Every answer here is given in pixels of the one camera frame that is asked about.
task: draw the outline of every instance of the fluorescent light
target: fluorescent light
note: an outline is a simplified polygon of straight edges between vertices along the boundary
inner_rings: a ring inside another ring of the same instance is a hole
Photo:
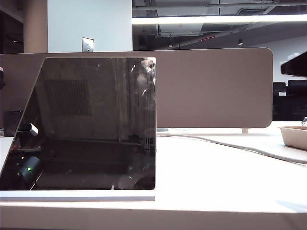
[[[307,21],[307,14],[133,18],[132,24],[141,25],[141,24],[305,22],[305,21]]]

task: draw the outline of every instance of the wall plate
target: wall plate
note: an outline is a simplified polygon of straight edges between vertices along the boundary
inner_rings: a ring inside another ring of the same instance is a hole
[[[94,52],[94,39],[82,38],[82,52]]]

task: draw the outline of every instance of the beige fabric panel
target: beige fabric panel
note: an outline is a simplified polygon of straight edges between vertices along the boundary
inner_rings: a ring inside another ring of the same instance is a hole
[[[23,110],[45,57],[156,57],[158,127],[267,127],[273,55],[266,48],[0,55],[2,110]]]

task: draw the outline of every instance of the cardboard tray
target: cardboard tray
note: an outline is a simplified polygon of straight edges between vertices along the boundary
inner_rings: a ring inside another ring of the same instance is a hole
[[[286,146],[307,150],[307,126],[280,127]]]

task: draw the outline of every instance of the air vent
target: air vent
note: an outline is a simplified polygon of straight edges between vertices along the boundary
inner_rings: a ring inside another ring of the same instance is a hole
[[[265,10],[240,9],[237,15],[258,15],[264,13]]]
[[[47,80],[46,88],[54,115],[90,115],[86,80]]]

